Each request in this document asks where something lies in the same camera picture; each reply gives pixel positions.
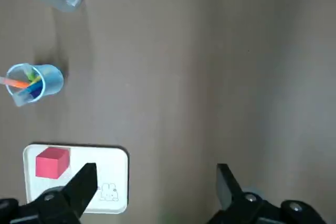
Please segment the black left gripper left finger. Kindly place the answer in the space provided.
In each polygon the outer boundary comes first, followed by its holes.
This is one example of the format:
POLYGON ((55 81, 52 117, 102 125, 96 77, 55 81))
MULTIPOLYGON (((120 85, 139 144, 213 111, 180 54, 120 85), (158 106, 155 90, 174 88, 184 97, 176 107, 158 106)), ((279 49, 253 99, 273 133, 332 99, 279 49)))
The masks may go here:
POLYGON ((1 199, 1 223, 80 223, 97 189, 97 166, 86 163, 65 186, 50 188, 28 204, 1 199))

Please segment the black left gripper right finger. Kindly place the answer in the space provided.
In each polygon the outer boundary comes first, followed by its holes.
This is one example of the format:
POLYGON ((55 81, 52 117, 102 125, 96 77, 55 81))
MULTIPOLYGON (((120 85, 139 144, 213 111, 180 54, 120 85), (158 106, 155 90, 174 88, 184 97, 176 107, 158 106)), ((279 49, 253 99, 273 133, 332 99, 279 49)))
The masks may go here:
POLYGON ((321 215, 303 201, 285 200, 277 207, 256 193, 243 191, 227 164, 216 166, 216 193, 221 209, 209 223, 325 223, 321 215))

